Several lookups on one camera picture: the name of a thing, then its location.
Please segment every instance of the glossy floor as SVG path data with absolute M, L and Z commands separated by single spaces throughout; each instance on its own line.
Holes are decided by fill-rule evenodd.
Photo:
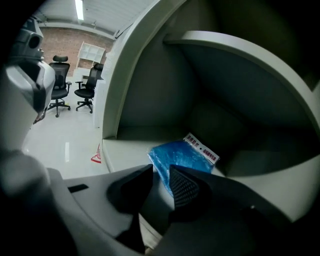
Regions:
M 23 151 L 35 157 L 48 168 L 61 172 L 64 179 L 79 178 L 108 173 L 103 163 L 91 161 L 101 142 L 101 130 L 94 128 L 93 117 L 87 106 L 76 111 L 76 85 L 72 84 L 69 95 L 64 98 L 71 110 L 59 107 L 46 113 L 46 117 L 34 124 L 25 138 Z

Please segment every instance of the fluorescent light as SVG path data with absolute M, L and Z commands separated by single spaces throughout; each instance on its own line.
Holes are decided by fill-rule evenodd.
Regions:
M 75 9 L 76 9 L 76 15 L 78 16 L 79 20 L 84 20 L 84 9 L 83 9 L 83 3 L 82 0 L 74 0 L 75 1 Z

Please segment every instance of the chair headrest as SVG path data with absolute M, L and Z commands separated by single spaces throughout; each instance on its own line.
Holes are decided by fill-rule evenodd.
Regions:
M 94 68 L 95 70 L 102 71 L 102 69 L 104 68 L 104 65 L 103 65 L 103 64 L 100 64 L 100 63 L 96 63 L 96 64 L 94 64 L 93 68 Z
M 68 61 L 68 56 L 58 56 L 58 55 L 55 55 L 53 57 L 53 61 L 54 62 L 66 62 Z

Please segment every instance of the brick wall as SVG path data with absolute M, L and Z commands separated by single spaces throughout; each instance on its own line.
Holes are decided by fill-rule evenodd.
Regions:
M 46 63 L 53 62 L 53 57 L 68 56 L 70 69 L 68 76 L 73 76 L 74 70 L 78 62 L 78 53 L 83 42 L 105 49 L 101 59 L 102 64 L 105 63 L 106 53 L 110 52 L 114 42 L 104 36 L 71 28 L 41 27 L 43 40 L 40 48 L 44 51 L 43 57 Z M 82 59 L 79 67 L 90 69 L 92 61 Z

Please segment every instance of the office chair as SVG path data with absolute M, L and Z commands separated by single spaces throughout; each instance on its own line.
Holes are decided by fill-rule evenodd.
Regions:
M 55 71 L 55 83 L 54 83 L 54 87 L 51 94 L 51 100 L 55 100 L 55 103 L 51 103 L 47 110 L 56 108 L 56 115 L 55 115 L 56 118 L 59 117 L 58 107 L 65 107 L 65 108 L 68 108 L 68 110 L 71 109 L 70 106 L 65 105 L 65 101 L 63 100 L 63 98 L 68 96 L 69 88 L 71 85 L 71 82 L 66 82 L 67 73 L 70 68 L 69 63 L 64 63 L 67 60 L 68 60 L 67 56 L 60 57 L 55 55 L 53 57 L 54 62 L 51 62 L 49 64 L 50 67 L 52 67 Z
M 95 87 L 97 84 L 97 80 L 101 79 L 101 72 L 102 69 L 104 68 L 103 64 L 95 64 L 93 66 L 93 68 L 90 69 L 90 74 L 89 74 L 89 78 L 88 81 L 86 82 L 85 88 L 81 89 L 81 83 L 83 83 L 83 81 L 77 81 L 76 83 L 79 85 L 79 89 L 75 90 L 74 93 L 81 97 L 84 98 L 84 101 L 78 101 L 77 104 L 79 105 L 80 103 L 82 103 L 80 106 L 78 106 L 75 110 L 78 111 L 78 108 L 81 108 L 83 106 L 88 106 L 90 109 L 90 113 L 92 114 L 92 101 L 90 101 L 89 99 L 92 99 L 95 96 Z

